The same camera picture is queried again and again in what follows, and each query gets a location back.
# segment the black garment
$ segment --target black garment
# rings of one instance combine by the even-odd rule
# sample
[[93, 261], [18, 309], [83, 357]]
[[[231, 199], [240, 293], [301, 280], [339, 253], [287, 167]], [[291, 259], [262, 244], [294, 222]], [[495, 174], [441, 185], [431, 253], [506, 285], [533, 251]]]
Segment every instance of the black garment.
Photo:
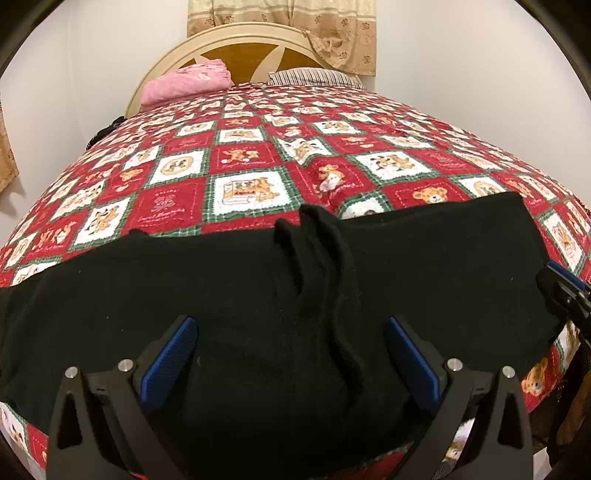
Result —
[[119, 118], [117, 118], [116, 120], [113, 120], [113, 123], [110, 124], [108, 127], [104, 128], [103, 130], [99, 130], [97, 132], [97, 134], [92, 137], [92, 140], [90, 140], [88, 142], [88, 145], [86, 146], [86, 149], [89, 150], [93, 147], [93, 145], [97, 144], [98, 142], [100, 142], [101, 140], [103, 140], [103, 138], [105, 138], [107, 135], [109, 135], [110, 133], [114, 132], [115, 130], [117, 130], [119, 128], [119, 126], [125, 122], [125, 120], [127, 120], [124, 116], [120, 116]]
[[385, 349], [401, 314], [474, 369], [536, 363], [563, 322], [521, 196], [189, 238], [121, 238], [0, 291], [0, 400], [47, 431], [61, 376], [134, 358], [179, 313], [190, 368], [151, 419], [195, 478], [306, 478], [400, 445], [423, 418]]

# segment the floral curtain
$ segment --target floral curtain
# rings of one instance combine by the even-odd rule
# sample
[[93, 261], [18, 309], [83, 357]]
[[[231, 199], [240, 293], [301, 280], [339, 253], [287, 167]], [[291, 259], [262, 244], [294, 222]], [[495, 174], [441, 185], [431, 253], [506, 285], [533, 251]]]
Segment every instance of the floral curtain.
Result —
[[2, 114], [2, 102], [0, 102], [0, 192], [8, 187], [17, 175], [17, 164], [8, 142], [8, 134], [4, 127], [4, 115]]
[[375, 0], [189, 0], [189, 36], [233, 22], [273, 22], [303, 30], [335, 69], [375, 75]]

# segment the wooden headboard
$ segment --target wooden headboard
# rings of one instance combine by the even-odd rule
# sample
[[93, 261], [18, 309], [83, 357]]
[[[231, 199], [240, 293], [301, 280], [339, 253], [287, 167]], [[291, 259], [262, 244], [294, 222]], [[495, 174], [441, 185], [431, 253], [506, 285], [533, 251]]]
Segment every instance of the wooden headboard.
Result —
[[[234, 83], [268, 82], [269, 72], [295, 67], [332, 69], [312, 50], [305, 33], [296, 28], [266, 22], [221, 25], [188, 38], [162, 57], [137, 87], [127, 107], [127, 118], [139, 112], [147, 82], [207, 59], [222, 59]], [[357, 76], [350, 76], [359, 81]]]

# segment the silver bolt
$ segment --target silver bolt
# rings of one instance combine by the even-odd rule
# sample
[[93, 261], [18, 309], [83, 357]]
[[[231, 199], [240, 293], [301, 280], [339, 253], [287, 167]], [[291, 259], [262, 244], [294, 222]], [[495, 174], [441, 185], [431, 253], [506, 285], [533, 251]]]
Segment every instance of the silver bolt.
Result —
[[464, 368], [464, 364], [459, 358], [450, 358], [447, 361], [447, 367], [452, 372], [459, 372], [462, 368]]
[[504, 366], [502, 372], [507, 378], [513, 378], [515, 376], [515, 370], [509, 365]]
[[134, 367], [134, 362], [132, 360], [130, 360], [129, 358], [122, 360], [117, 365], [117, 368], [121, 372], [129, 372], [129, 370], [131, 370], [133, 367]]
[[68, 370], [66, 370], [66, 378], [74, 378], [76, 375], [78, 375], [78, 369], [76, 367], [70, 367]]

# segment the patchwork quilt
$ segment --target patchwork quilt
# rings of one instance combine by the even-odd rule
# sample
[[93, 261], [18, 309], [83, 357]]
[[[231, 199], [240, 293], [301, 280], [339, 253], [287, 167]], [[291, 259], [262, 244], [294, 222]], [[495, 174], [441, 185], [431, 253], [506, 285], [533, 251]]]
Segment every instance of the patchwork quilt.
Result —
[[[516, 156], [364, 90], [237, 86], [141, 113], [68, 167], [0, 249], [0, 287], [134, 228], [156, 236], [269, 228], [298, 221], [303, 203], [347, 219], [506, 191], [521, 194], [550, 257], [591, 280], [590, 212]], [[523, 379], [530, 411], [564, 374], [576, 336], [569, 323]], [[45, 434], [7, 405], [0, 415], [42, 475]], [[401, 455], [345, 476], [385, 478]]]

